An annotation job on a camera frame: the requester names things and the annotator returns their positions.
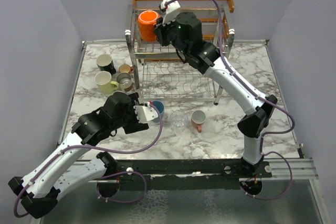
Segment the orange mug black handle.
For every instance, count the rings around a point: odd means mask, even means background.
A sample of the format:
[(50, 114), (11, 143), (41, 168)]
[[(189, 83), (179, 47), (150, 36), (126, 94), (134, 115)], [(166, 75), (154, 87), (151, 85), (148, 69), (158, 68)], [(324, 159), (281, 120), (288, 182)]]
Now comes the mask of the orange mug black handle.
[(156, 41), (154, 25), (158, 18), (160, 18), (160, 14), (154, 10), (145, 10), (140, 13), (138, 16), (138, 27), (142, 40), (148, 42)]

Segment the light blue plastic cup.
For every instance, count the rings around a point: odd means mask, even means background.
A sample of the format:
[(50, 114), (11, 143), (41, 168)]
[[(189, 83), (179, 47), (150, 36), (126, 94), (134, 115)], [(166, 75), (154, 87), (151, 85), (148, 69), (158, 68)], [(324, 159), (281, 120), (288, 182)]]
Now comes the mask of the light blue plastic cup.
[[(155, 101), (151, 101), (150, 104), (154, 107), (157, 108), (157, 110), (159, 111), (160, 113), (160, 117), (161, 119), (163, 120), (164, 119), (164, 104), (161, 102), (161, 101), (158, 101), (158, 100), (155, 100)], [(159, 123), (160, 122), (160, 119), (159, 117), (156, 117), (152, 120), (153, 123)]]

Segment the cream cup brown band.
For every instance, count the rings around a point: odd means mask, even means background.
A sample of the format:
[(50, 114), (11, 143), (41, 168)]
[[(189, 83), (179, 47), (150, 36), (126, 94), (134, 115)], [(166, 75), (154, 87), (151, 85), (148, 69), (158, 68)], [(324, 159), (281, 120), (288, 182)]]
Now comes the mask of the cream cup brown band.
[(128, 92), (132, 89), (133, 83), (131, 75), (129, 73), (119, 73), (116, 77), (116, 81), (122, 91)]

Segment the clear plastic tumbler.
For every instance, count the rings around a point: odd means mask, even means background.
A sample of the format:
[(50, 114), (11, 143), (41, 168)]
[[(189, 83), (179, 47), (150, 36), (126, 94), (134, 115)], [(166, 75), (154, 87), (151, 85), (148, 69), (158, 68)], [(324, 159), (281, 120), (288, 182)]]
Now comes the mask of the clear plastic tumbler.
[(169, 118), (171, 129), (174, 133), (182, 132), (188, 125), (188, 116), (182, 111), (174, 111)]

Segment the small copper orange cup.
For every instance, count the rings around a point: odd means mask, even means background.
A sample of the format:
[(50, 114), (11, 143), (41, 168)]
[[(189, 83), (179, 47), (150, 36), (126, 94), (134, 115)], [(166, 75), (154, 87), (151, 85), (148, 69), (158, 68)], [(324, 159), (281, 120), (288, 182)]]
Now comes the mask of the small copper orange cup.
[(120, 73), (128, 73), (128, 74), (131, 74), (133, 71), (133, 67), (128, 65), (128, 64), (122, 64), (120, 67), (119, 67), (119, 72)]

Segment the light green mug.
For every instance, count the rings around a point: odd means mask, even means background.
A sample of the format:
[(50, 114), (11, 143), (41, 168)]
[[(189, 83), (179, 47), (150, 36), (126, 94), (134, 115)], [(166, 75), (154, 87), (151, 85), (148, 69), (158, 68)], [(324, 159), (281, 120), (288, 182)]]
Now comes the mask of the light green mug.
[(95, 84), (104, 94), (112, 94), (119, 89), (119, 83), (112, 80), (112, 75), (107, 71), (100, 71), (95, 75)]

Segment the black faceted mug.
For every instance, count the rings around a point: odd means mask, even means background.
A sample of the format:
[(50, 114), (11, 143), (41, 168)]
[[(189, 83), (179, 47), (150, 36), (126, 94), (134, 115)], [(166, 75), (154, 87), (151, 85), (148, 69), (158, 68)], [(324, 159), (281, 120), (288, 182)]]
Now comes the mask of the black faceted mug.
[(101, 71), (107, 71), (112, 75), (117, 71), (114, 67), (113, 59), (109, 54), (102, 54), (96, 58), (96, 64)]

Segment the pink ceramic mug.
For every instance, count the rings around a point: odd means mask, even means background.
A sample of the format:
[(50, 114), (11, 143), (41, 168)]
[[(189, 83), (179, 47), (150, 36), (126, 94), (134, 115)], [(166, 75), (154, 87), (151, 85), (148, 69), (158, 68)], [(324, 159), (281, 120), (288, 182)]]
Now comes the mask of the pink ceramic mug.
[(191, 115), (191, 123), (199, 133), (202, 132), (202, 125), (206, 121), (206, 114), (201, 110), (195, 110)]

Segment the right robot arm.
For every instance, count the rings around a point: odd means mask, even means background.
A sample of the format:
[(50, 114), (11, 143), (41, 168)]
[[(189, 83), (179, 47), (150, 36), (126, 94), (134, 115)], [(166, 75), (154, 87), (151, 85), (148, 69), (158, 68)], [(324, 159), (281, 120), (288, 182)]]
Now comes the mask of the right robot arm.
[(237, 124), (244, 135), (241, 171), (246, 177), (254, 177), (264, 158), (261, 134), (269, 124), (277, 98), (258, 92), (221, 57), (217, 46), (203, 39), (202, 23), (194, 13), (179, 13), (167, 24), (158, 18), (154, 33), (161, 46), (173, 46), (186, 63), (218, 83), (245, 112)]

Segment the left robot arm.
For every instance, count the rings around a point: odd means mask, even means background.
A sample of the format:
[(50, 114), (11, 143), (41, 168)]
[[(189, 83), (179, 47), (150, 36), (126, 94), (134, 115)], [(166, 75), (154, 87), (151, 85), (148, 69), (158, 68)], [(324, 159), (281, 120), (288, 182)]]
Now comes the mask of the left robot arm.
[(97, 145), (116, 135), (122, 128), (126, 134), (144, 131), (148, 122), (160, 113), (151, 102), (140, 103), (137, 93), (115, 92), (104, 105), (79, 117), (65, 140), (37, 168), (23, 177), (13, 177), (8, 185), (17, 195), (26, 213), (39, 219), (51, 212), (63, 196), (80, 185), (97, 178), (110, 179), (122, 175), (111, 156), (117, 150)]

